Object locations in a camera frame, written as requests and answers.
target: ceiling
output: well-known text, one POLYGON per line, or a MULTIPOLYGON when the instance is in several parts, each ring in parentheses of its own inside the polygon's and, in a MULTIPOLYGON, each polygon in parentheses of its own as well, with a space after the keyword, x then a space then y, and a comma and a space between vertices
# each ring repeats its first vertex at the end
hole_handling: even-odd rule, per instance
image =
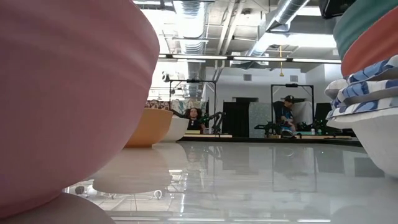
MULTIPOLYGON (((205 50, 203 54, 212 55, 217 51, 217 47, 222 35, 223 26, 225 23, 226 15, 228 14, 228 6, 232 0, 216 0, 215 2, 208 4, 207 10, 207 21, 205 22, 206 34, 203 40, 206 42, 205 50)), ((229 22, 227 34, 230 31, 233 32, 233 39, 226 49, 226 54, 232 54, 233 52, 245 52, 249 50, 258 40, 258 26, 264 21, 267 13, 276 9, 278 0, 242 0, 243 10, 240 15, 236 15, 235 4, 231 20, 229 22), (236 28, 233 29, 232 24, 236 21, 236 28)), ((150 20, 151 24, 159 36, 160 42, 160 53, 161 54, 181 54, 181 43, 183 40, 178 36, 178 28, 181 27, 181 20, 178 19, 176 13, 173 11, 166 10, 142 10, 150 20)), ((320 20, 320 11, 318 7, 318 1, 310 1, 306 7, 298 12, 299 16, 306 16, 306 18, 313 18, 320 20)), ((295 29, 295 34, 300 33, 300 29, 295 29)), ((324 41, 318 41, 316 38, 308 40, 310 44, 323 43, 324 41)), ((305 44, 299 46, 296 42, 289 42, 289 44, 283 44, 279 47, 269 47, 265 54, 270 57, 294 57, 294 58, 322 58, 322 59, 340 59, 334 46, 331 47, 306 47, 305 44)), ((176 70, 175 63, 164 63, 158 65, 157 71, 155 72, 154 81, 152 86, 168 88, 169 84, 164 83, 161 79, 162 72, 168 70, 172 78, 178 79, 178 69, 176 70)), ((206 67, 213 67, 214 61, 206 61, 206 67)), ((302 73, 305 73, 316 67, 317 64, 308 63, 284 63, 284 68, 299 68, 302 73)), ((270 62, 268 68, 280 68, 279 62, 270 62)))
MULTIPOLYGON (((228 10, 230 0, 216 0, 208 5, 208 22, 206 25, 206 54, 214 54, 220 41, 221 31, 223 28, 224 12, 228 10)), ((274 10, 277 1, 272 0, 245 0, 243 3, 243 14, 237 19, 237 26, 234 30, 234 39, 228 46, 227 54, 231 52, 244 52, 250 49, 257 40, 257 27, 261 23, 261 19, 265 14, 274 10)), ((319 14, 319 8, 315 2, 310 2, 307 7, 301 10, 299 15, 315 15, 319 14)), ((161 54, 179 54, 180 41, 178 40, 178 19, 172 11, 154 11, 144 10, 145 15, 151 21, 159 36, 161 44, 161 54)), ((310 57, 310 58, 327 58, 338 59, 338 55, 333 55, 334 48, 326 47, 298 47, 294 45, 283 45, 283 57, 310 57)), ((266 52, 270 56, 279 57, 279 49, 269 48, 266 52)))

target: white bowl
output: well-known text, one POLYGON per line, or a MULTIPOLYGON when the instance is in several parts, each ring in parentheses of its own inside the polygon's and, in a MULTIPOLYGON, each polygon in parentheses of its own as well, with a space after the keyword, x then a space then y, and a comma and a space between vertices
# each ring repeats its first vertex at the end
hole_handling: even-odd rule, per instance
POLYGON ((152 146, 167 163, 169 170, 184 170, 188 167, 187 153, 184 148, 172 142, 160 142, 152 146))
POLYGON ((398 108, 337 116, 328 122, 334 128, 352 128, 369 157, 386 174, 398 177, 398 108))
POLYGON ((188 123, 189 119, 173 116, 169 131, 163 138, 162 142, 175 142, 180 140, 187 132, 188 123))
POLYGON ((153 192, 172 181, 166 160, 152 148, 123 149, 92 177, 95 190, 111 194, 153 192))

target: glossy white floor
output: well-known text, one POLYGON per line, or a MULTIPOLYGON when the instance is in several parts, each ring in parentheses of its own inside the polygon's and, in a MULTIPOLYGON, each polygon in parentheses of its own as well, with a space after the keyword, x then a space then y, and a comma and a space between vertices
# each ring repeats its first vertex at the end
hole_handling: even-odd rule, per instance
POLYGON ((158 144, 65 191, 4 223, 398 223, 398 180, 360 147, 158 144))

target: woman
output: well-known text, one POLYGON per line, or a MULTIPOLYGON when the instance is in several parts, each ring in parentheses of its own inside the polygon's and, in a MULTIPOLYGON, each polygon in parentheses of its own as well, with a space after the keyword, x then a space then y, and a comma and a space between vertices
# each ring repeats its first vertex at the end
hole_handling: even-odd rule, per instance
POLYGON ((200 130, 203 131, 206 126, 202 124, 201 110, 198 108, 191 108, 185 113, 185 118, 189 119, 188 130, 200 130))

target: pink bowl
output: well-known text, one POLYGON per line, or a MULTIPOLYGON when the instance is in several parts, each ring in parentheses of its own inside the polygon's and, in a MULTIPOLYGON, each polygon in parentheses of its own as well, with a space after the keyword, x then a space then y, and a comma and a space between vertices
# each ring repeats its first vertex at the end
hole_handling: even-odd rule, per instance
POLYGON ((140 120, 159 41, 130 0, 0 2, 0 217, 104 166, 140 120))
POLYGON ((61 193, 39 208, 1 220, 1 224, 115 224, 112 218, 93 202, 76 195, 61 193))

